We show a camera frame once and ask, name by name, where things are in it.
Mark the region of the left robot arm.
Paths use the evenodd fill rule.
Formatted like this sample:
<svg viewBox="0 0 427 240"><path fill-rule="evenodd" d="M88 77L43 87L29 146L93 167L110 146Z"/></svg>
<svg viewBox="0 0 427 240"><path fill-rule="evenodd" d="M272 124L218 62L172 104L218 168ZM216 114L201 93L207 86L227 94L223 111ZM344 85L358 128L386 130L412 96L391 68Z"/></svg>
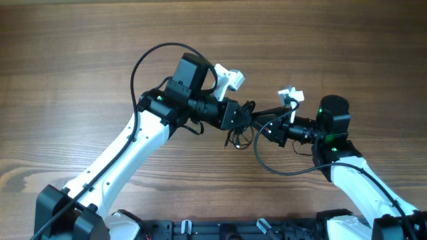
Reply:
<svg viewBox="0 0 427 240"><path fill-rule="evenodd" d="M227 99L244 82L241 71L183 54L175 73L133 103L127 127L80 175L63 188L46 186L37 197L35 239L143 239L142 222L110 208L144 161L188 121L221 130L249 124L247 109Z"/></svg>

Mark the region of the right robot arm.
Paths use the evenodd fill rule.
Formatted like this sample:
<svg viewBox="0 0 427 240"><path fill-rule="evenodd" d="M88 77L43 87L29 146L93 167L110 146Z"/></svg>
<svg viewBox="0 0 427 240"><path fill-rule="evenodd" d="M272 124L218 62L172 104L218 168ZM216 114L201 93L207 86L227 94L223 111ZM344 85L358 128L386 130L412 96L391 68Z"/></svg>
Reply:
<svg viewBox="0 0 427 240"><path fill-rule="evenodd" d="M298 100L285 97L285 107L254 113L258 135L283 147L288 139L312 146L312 171L341 189L363 214L366 224L353 213L336 209L318 213L324 239L425 239L426 212L400 198L368 166L348 140L348 101L327 95L315 119L296 117Z"/></svg>

